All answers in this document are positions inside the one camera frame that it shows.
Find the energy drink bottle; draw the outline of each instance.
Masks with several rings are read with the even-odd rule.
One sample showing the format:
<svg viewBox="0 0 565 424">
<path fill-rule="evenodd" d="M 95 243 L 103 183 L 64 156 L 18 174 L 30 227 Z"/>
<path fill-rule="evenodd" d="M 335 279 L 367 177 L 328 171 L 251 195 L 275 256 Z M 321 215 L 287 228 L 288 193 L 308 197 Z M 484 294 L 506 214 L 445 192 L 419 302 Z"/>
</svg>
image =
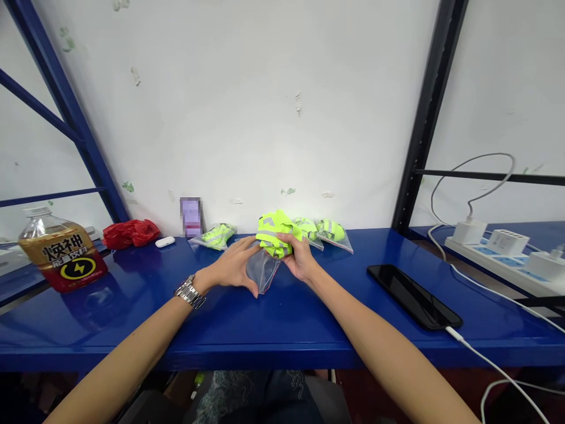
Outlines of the energy drink bottle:
<svg viewBox="0 0 565 424">
<path fill-rule="evenodd" d="M 88 233 L 77 223 L 51 214 L 48 207 L 26 208 L 30 221 L 19 245 L 60 293 L 86 286 L 108 272 Z"/>
</svg>

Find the blue table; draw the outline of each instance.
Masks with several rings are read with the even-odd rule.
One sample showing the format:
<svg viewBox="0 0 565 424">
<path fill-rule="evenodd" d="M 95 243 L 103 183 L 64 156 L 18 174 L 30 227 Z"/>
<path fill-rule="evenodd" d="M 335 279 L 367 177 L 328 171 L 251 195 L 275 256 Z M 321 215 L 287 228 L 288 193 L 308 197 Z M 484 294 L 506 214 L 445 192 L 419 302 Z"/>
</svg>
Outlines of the blue table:
<svg viewBox="0 0 565 424">
<path fill-rule="evenodd" d="M 95 240 L 94 246 L 101 253 L 108 250 L 101 240 Z M 26 265 L 0 276 L 0 307 L 46 284 L 45 277 L 34 264 Z"/>
<path fill-rule="evenodd" d="M 390 229 L 348 232 L 355 254 L 326 244 L 322 266 L 382 315 L 436 366 L 486 366 L 445 332 L 419 328 L 366 273 L 391 263 L 453 308 L 461 334 L 500 366 L 565 365 L 565 337 L 514 304 L 454 276 L 447 263 Z M 187 275 L 220 252 L 194 251 L 184 239 L 106 259 L 109 275 L 61 295 L 49 289 L 0 316 L 0 371 L 82 371 L 170 299 Z M 284 265 L 267 294 L 216 287 L 193 312 L 158 369 L 312 369 L 362 366 L 335 318 Z"/>
</svg>

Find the blue shelf frame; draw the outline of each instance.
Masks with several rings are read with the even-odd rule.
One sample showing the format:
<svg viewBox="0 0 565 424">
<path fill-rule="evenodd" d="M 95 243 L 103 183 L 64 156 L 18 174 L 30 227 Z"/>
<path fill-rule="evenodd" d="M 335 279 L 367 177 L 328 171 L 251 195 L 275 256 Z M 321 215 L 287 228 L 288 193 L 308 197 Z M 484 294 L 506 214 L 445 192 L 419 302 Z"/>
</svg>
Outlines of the blue shelf frame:
<svg viewBox="0 0 565 424">
<path fill-rule="evenodd" d="M 51 96 L 63 120 L 44 106 L 19 85 L 6 72 L 0 69 L 0 84 L 31 107 L 43 119 L 53 125 L 75 143 L 81 158 L 92 177 L 94 188 L 64 191 L 41 196 L 23 197 L 0 201 L 0 207 L 12 206 L 53 198 L 78 196 L 86 193 L 99 193 L 108 214 L 115 223 L 129 221 L 127 209 L 119 196 L 118 189 L 98 148 L 96 139 L 88 126 L 81 107 L 75 97 L 57 54 L 49 41 L 45 28 L 35 11 L 31 0 L 4 0 L 18 26 L 30 53 L 32 54 Z"/>
</svg>

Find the wristwatch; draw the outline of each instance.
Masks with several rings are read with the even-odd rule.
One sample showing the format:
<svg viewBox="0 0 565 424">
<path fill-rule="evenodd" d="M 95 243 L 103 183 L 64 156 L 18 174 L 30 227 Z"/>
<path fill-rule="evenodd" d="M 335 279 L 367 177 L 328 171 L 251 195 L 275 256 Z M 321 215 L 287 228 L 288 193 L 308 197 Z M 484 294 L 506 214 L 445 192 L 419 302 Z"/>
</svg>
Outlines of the wristwatch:
<svg viewBox="0 0 565 424">
<path fill-rule="evenodd" d="M 202 306 L 202 304 L 206 301 L 204 296 L 201 296 L 200 293 L 196 291 L 196 289 L 192 286 L 192 280 L 194 279 L 194 274 L 189 276 L 186 280 L 184 280 L 183 284 L 176 289 L 175 296 L 178 296 L 187 301 L 187 303 L 192 306 L 194 309 L 198 309 Z"/>
</svg>

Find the red plastic bag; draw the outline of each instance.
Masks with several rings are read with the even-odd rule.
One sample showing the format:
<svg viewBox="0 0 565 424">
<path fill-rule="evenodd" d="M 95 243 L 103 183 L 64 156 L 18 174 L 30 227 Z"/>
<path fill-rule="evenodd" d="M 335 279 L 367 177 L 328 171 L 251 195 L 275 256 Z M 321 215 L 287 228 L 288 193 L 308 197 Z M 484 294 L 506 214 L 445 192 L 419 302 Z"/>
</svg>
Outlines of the red plastic bag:
<svg viewBox="0 0 565 424">
<path fill-rule="evenodd" d="M 131 220 L 106 228 L 102 242 L 112 250 L 125 249 L 132 244 L 141 247 L 155 240 L 160 233 L 159 228 L 149 220 Z"/>
</svg>

